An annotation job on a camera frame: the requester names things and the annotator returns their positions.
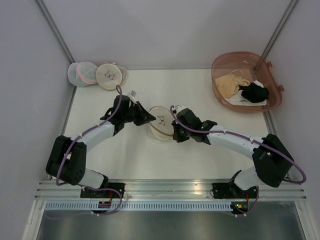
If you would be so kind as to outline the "beige round mesh laundry bag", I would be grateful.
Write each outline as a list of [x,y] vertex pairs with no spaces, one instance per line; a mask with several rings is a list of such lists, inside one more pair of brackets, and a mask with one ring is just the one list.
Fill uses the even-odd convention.
[[149,113],[155,117],[155,120],[149,123],[148,136],[156,143],[173,141],[174,127],[172,122],[174,118],[171,112],[163,106],[153,106]]

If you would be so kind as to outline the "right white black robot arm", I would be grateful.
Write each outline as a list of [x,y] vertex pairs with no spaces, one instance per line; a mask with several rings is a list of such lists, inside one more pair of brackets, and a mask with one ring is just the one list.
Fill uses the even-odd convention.
[[238,170],[228,181],[227,189],[233,197],[261,184],[279,187],[293,165],[291,155],[276,135],[257,137],[232,132],[214,121],[201,121],[192,110],[181,105],[171,106],[170,113],[176,142],[193,139],[227,148],[253,161],[252,167]]

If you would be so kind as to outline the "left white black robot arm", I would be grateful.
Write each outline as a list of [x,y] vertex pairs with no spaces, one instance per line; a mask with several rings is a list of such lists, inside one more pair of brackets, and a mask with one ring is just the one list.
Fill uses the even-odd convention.
[[101,142],[114,137],[127,123],[137,127],[156,120],[139,101],[129,96],[118,95],[113,106],[99,121],[75,137],[58,136],[53,144],[45,171],[56,178],[56,184],[70,184],[90,190],[109,187],[109,178],[87,168],[87,153]]

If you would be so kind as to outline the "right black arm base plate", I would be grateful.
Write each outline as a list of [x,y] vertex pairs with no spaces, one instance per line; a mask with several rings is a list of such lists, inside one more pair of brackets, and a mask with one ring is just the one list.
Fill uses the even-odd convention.
[[212,183],[211,192],[214,199],[255,199],[258,196],[257,186],[242,190],[235,184],[238,172],[228,182]]

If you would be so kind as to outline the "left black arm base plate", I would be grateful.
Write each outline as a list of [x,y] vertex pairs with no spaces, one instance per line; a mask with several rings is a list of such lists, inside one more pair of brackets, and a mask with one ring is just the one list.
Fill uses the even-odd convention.
[[120,199],[124,197],[126,184],[123,182],[109,182],[108,190],[92,190],[84,188],[80,192],[82,199]]

